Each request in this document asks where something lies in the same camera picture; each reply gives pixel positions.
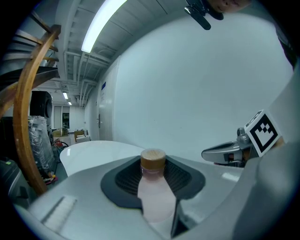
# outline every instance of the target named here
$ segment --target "wooden railing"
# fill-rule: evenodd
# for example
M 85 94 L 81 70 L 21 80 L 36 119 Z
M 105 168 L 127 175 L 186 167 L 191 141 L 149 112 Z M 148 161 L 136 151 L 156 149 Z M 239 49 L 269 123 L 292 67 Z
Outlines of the wooden railing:
M 46 33 L 42 39 L 38 39 L 20 30 L 16 32 L 16 36 L 29 40 L 37 45 L 31 54 L 29 54 L 28 61 L 21 72 L 19 81 L 7 86 L 0 92 L 0 118 L 5 111 L 14 104 L 13 127 L 19 163 L 21 164 L 23 174 L 31 186 L 38 195 L 41 195 L 47 188 L 38 171 L 30 146 L 28 107 L 31 90 L 57 75 L 57 71 L 55 73 L 53 71 L 37 76 L 37 71 L 48 49 L 58 51 L 57 48 L 52 46 L 52 43 L 55 39 L 58 39 L 60 26 L 46 26 L 35 13 L 31 14 L 31 17 L 46 30 Z

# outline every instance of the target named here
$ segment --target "pink bottle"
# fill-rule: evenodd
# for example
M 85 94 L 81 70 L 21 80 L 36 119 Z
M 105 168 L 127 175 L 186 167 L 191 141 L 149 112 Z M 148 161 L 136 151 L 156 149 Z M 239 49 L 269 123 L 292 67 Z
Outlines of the pink bottle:
M 176 197 L 164 178 L 164 167 L 164 151 L 146 149 L 141 152 L 142 179 L 137 196 L 142 201 L 145 219 L 159 232 L 167 233 L 163 235 L 168 235 L 171 232 Z

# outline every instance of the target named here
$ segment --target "ceiling light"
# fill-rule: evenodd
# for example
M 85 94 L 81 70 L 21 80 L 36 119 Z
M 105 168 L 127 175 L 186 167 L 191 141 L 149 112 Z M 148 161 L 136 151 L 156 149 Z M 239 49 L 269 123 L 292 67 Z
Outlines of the ceiling light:
M 96 13 L 85 35 L 81 51 L 90 53 L 105 24 L 127 0 L 106 0 Z
M 66 92 L 63 92 L 62 94 L 64 95 L 65 99 L 67 99 L 67 98 L 68 98 L 68 96 L 67 96 L 67 93 L 66 93 Z

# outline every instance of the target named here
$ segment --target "bottle cap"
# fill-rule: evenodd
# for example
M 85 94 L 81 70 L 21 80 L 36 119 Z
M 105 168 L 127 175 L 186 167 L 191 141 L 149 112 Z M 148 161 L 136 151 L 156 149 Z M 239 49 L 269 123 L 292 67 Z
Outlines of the bottle cap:
M 145 149 L 141 152 L 141 166 L 148 170 L 165 167 L 165 152 L 161 149 Z

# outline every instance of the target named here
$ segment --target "floor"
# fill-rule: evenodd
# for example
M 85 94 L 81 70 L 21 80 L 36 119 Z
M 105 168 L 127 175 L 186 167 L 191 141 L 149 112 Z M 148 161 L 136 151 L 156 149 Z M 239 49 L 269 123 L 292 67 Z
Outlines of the floor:
M 66 142 L 68 142 L 67 144 L 69 144 L 69 145 L 75 144 L 74 133 L 69 134 L 69 139 Z M 61 162 L 57 164 L 55 176 L 58 178 L 57 181 L 55 181 L 52 184 L 47 185 L 48 189 L 53 188 L 54 186 L 58 185 L 59 183 L 61 183 L 63 180 L 65 180 L 68 177 L 66 170 Z

